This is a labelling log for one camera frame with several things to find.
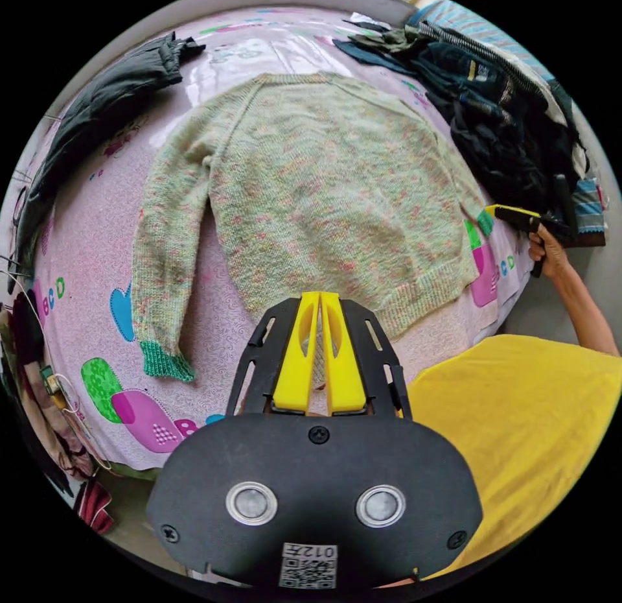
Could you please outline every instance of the sweater sleeve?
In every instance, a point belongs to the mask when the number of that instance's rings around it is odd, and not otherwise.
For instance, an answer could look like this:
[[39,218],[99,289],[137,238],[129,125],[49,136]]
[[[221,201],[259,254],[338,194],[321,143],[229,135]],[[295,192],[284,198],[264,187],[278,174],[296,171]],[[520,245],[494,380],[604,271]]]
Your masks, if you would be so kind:
[[484,209],[486,203],[475,176],[451,143],[442,136],[437,135],[436,138],[441,159],[454,182],[462,210],[472,221],[477,222],[484,236],[488,237],[492,232],[494,219]]
[[248,92],[198,106],[168,137],[144,185],[132,252],[132,323],[149,376],[194,380],[179,350],[209,196],[212,159]]

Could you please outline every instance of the bed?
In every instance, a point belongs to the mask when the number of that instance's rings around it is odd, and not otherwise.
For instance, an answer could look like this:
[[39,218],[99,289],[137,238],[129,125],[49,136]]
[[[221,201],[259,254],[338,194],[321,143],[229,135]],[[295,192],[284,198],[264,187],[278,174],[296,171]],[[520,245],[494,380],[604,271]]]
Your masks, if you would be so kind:
[[[350,14],[249,8],[176,27],[178,38],[192,36],[206,51],[182,67],[182,84],[161,91],[144,115],[85,160],[59,195],[38,245],[33,288],[55,370],[71,382],[65,385],[71,403],[102,459],[117,470],[158,470],[180,441],[224,413],[238,358],[255,326],[229,277],[208,214],[181,342],[197,380],[182,384],[143,372],[130,310],[136,216],[156,151],[193,106],[263,72],[333,71],[399,96],[451,142],[420,83],[360,65],[333,46],[331,39],[360,32],[344,22]],[[28,175],[57,126],[48,131]],[[480,277],[457,301],[394,342],[407,381],[495,334],[529,280],[532,263],[524,239],[502,222],[487,240],[465,224]],[[312,410],[322,413],[321,381],[315,388]],[[124,394],[122,419],[110,405],[117,393]]]

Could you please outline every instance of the yellow shirt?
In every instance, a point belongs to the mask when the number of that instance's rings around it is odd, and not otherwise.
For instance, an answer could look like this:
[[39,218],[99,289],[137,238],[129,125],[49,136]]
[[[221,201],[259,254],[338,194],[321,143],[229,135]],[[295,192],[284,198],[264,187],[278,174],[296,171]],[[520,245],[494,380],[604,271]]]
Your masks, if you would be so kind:
[[422,372],[413,419],[442,434],[473,474],[483,520],[436,577],[528,533],[596,452],[620,399],[622,359],[535,337],[499,335]]

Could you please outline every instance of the knitted sweater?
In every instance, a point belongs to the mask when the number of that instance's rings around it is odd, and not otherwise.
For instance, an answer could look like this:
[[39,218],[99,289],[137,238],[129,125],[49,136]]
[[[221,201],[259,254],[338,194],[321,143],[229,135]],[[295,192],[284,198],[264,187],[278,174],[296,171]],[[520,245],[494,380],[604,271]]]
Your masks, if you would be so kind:
[[321,289],[389,338],[477,278],[461,208],[492,229],[462,157],[401,100],[336,74],[261,75],[193,109],[146,181],[132,315],[148,375],[194,379],[178,342],[208,199],[254,319]]

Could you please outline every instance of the qr code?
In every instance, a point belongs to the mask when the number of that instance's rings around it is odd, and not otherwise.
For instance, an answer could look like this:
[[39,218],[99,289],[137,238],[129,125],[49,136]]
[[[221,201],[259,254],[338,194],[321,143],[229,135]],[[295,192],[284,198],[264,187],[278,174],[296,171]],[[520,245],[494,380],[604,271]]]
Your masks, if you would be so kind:
[[283,548],[279,586],[328,590],[335,588],[336,585],[336,547],[332,545],[291,545],[286,543]]

